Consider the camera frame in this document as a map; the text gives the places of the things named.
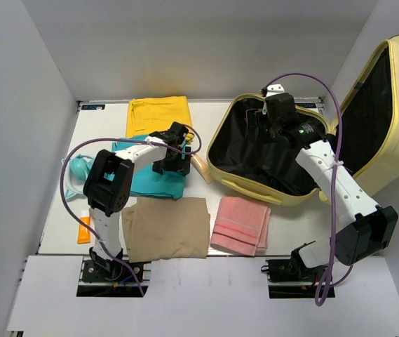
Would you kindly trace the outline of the yellow garment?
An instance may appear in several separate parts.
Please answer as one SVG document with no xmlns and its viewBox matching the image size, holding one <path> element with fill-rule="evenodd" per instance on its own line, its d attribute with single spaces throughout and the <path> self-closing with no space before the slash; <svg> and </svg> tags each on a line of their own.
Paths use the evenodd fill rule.
<svg viewBox="0 0 399 337">
<path fill-rule="evenodd" d="M 149 135 L 168 130 L 173 122 L 192 126 L 189 105 L 185 96 L 142 98 L 128 104 L 126 137 Z"/>
</svg>

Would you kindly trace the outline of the beige cosmetic tube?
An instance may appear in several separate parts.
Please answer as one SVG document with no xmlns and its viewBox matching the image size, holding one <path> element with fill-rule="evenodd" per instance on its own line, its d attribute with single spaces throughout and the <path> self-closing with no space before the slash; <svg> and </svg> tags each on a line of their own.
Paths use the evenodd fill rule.
<svg viewBox="0 0 399 337">
<path fill-rule="evenodd" d="M 210 172 L 209 166 L 197 154 L 191 156 L 191 163 L 204 181 L 208 185 L 211 184 L 214 178 Z"/>
</svg>

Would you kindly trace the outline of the teal garment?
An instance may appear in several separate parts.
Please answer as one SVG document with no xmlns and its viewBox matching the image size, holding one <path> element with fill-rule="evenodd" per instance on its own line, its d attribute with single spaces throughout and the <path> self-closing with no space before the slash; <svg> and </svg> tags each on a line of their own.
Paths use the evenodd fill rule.
<svg viewBox="0 0 399 337">
<path fill-rule="evenodd" d="M 180 199 L 183 197 L 186 177 L 172 171 L 158 174 L 152 171 L 152 164 L 133 175 L 131 197 L 155 197 Z"/>
</svg>

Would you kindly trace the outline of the beige garment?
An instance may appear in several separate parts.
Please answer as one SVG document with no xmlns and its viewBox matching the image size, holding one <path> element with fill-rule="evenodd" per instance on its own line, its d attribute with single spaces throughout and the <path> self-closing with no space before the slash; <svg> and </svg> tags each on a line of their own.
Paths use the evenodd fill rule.
<svg viewBox="0 0 399 337">
<path fill-rule="evenodd" d="M 121 212 L 123 238 L 131 263 L 171 258 L 205 258 L 210 240 L 206 199 L 138 197 Z"/>
</svg>

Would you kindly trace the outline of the pink striped towel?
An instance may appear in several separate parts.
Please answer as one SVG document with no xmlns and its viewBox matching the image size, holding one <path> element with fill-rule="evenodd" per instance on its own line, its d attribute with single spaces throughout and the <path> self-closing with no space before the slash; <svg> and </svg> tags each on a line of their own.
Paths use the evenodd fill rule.
<svg viewBox="0 0 399 337">
<path fill-rule="evenodd" d="M 241 197 L 223 197 L 219 202 L 210 245 L 244 256 L 255 256 L 268 247 L 271 209 Z"/>
</svg>

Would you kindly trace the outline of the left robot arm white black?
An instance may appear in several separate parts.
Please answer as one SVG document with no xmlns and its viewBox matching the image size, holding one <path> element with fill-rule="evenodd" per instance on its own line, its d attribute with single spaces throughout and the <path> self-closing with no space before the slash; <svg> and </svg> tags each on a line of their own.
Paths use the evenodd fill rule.
<svg viewBox="0 0 399 337">
<path fill-rule="evenodd" d="M 146 167 L 157 177 L 184 177 L 190 172 L 191 148 L 186 145 L 189 130 L 173 122 L 166 131 L 154 131 L 133 146 L 110 152 L 101 150 L 83 186 L 94 228 L 99 237 L 89 254 L 106 279 L 123 272 L 123 249 L 119 239 L 120 212 L 126 205 L 134 175 Z"/>
</svg>

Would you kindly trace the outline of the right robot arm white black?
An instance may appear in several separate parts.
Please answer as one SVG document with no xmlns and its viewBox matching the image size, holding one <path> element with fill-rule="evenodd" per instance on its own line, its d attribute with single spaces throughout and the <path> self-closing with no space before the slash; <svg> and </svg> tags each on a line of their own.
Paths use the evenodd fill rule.
<svg viewBox="0 0 399 337">
<path fill-rule="evenodd" d="M 386 248 L 398 214 L 381 207 L 337 160 L 339 145 L 324 117 L 295 105 L 288 93 L 243 99 L 246 135 L 252 152 L 273 158 L 269 176 L 246 179 L 244 193 L 277 205 L 294 206 L 319 188 L 332 206 L 332 230 L 326 240 L 313 241 L 292 251 L 290 260 L 271 268 L 273 281 L 306 280 L 319 270 L 330 277 L 334 260 L 344 265 L 362 260 Z"/>
</svg>

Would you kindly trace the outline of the pale yellow suitcase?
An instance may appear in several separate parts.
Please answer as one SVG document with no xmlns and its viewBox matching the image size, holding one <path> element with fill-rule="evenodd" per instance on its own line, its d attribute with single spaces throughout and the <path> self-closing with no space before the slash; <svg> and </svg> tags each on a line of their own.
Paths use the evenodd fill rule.
<svg viewBox="0 0 399 337">
<path fill-rule="evenodd" d="M 383 41 L 333 120 L 293 105 L 265 88 L 230 104 L 207 151 L 221 184 L 269 204 L 295 206 L 317 189 L 297 163 L 301 150 L 323 141 L 372 195 L 399 177 L 399 41 Z"/>
</svg>

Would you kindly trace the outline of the teal cat-ear headphones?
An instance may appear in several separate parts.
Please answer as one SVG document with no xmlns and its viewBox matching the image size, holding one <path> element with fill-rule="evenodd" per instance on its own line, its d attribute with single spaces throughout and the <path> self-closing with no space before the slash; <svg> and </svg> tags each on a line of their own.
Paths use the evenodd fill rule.
<svg viewBox="0 0 399 337">
<path fill-rule="evenodd" d="M 93 162 L 93 157 L 84 154 L 78 154 L 68 161 L 64 175 L 64 196 L 66 200 L 69 201 L 83 196 L 83 186 Z"/>
</svg>

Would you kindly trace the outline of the orange tube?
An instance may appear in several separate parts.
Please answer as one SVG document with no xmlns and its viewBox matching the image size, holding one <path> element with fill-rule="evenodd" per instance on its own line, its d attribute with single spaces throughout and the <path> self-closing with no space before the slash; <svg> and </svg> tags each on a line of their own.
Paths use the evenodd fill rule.
<svg viewBox="0 0 399 337">
<path fill-rule="evenodd" d="M 77 244 L 89 244 L 90 243 L 90 230 L 88 227 L 90 226 L 90 211 L 84 210 L 81 212 L 80 220 L 82 221 L 82 225 L 79 225 L 78 236 L 76 243 Z"/>
</svg>

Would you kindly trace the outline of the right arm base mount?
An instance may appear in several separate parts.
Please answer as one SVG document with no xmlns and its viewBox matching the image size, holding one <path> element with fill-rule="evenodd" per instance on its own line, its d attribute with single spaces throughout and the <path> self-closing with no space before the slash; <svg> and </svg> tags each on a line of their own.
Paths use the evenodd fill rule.
<svg viewBox="0 0 399 337">
<path fill-rule="evenodd" d="M 267 276 L 270 299 L 312 299 L 326 265 L 299 271 L 289 258 L 267 259 L 260 271 Z"/>
</svg>

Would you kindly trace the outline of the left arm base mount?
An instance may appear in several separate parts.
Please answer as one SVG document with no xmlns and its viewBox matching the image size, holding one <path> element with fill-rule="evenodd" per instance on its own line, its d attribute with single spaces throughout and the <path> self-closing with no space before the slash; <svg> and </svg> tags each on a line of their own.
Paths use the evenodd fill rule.
<svg viewBox="0 0 399 337">
<path fill-rule="evenodd" d="M 107 274 L 91 259 L 83 259 L 76 290 L 78 298 L 142 298 L 149 288 L 151 263 L 130 263 L 143 293 L 131 271 L 118 266 L 118 271 Z"/>
</svg>

